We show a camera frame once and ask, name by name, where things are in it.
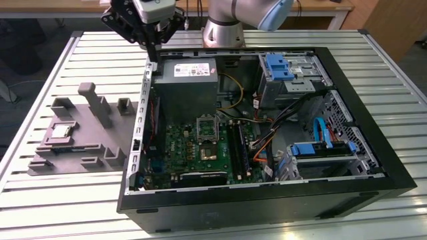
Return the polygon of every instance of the black cable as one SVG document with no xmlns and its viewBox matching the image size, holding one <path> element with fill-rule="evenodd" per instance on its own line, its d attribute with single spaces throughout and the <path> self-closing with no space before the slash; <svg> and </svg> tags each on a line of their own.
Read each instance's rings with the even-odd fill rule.
<svg viewBox="0 0 427 240">
<path fill-rule="evenodd" d="M 63 18 L 62 21 L 60 21 L 60 25 L 59 25 L 59 28 L 60 28 L 60 29 L 62 29 L 63 27 L 66 27 L 66 24 L 64 24 L 64 23 L 66 23 L 66 18 Z"/>
<path fill-rule="evenodd" d="M 202 4 L 202 0 L 199 0 L 200 2 L 200 29 L 203 28 L 203 4 Z"/>
<path fill-rule="evenodd" d="M 286 121 L 294 114 L 298 113 L 305 102 L 317 96 L 325 95 L 327 92 L 329 92 L 329 90 L 325 89 L 325 90 L 321 90 L 321 91 L 317 91 L 313 93 L 307 93 L 295 102 L 293 102 L 293 104 L 290 106 L 287 106 L 282 110 L 282 112 L 278 114 L 278 117 L 275 118 L 275 120 L 273 121 L 273 123 L 270 125 L 270 128 L 268 128 L 270 131 L 267 133 L 264 133 L 263 137 L 260 137 L 259 140 L 256 140 L 252 145 L 255 146 L 255 145 L 260 144 L 263 141 L 266 141 L 268 138 L 271 138 L 271 136 L 275 134 L 278 128 L 281 127 L 283 121 Z"/>
<path fill-rule="evenodd" d="M 186 12 L 186 15 L 187 15 L 187 20 L 188 20 L 188 0 L 187 0 L 187 12 Z"/>
<path fill-rule="evenodd" d="M 16 105 L 16 104 L 22 101 L 22 97 L 15 94 L 16 98 L 15 98 L 15 100 L 12 101 L 11 88 L 10 88 L 8 84 L 6 83 L 6 81 L 3 81 L 3 83 L 4 83 L 6 87 L 7 87 L 8 99 L 11 100 L 10 103 L 14 104 L 14 105 Z"/>
<path fill-rule="evenodd" d="M 200 28 L 200 2 L 198 0 L 198 19 L 196 19 L 196 22 L 198 22 L 198 27 Z"/>
<path fill-rule="evenodd" d="M 294 21 L 294 27 L 297 27 L 297 22 L 303 15 L 303 7 L 302 7 L 301 0 L 297 0 L 297 3 L 298 3 L 298 12 L 297 12 L 297 17 L 295 17 L 295 21 Z"/>
</svg>

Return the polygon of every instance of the metal workbench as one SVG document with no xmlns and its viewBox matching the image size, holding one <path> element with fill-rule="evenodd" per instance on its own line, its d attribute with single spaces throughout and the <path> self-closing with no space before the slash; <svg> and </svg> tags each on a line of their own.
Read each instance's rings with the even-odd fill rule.
<svg viewBox="0 0 427 240">
<path fill-rule="evenodd" d="M 182 239 L 394 239 L 427 236 L 427 99 L 369 35 L 358 31 L 244 32 L 248 47 L 329 47 L 418 188 L 345 218 L 155 235 Z M 199 31 L 178 32 L 166 48 L 203 46 Z M 112 32 L 70 39 L 0 163 L 0 239 L 151 237 L 116 213 L 122 172 L 27 175 L 54 115 L 55 97 L 84 103 L 82 82 L 110 102 L 138 101 L 146 54 Z"/>
</svg>

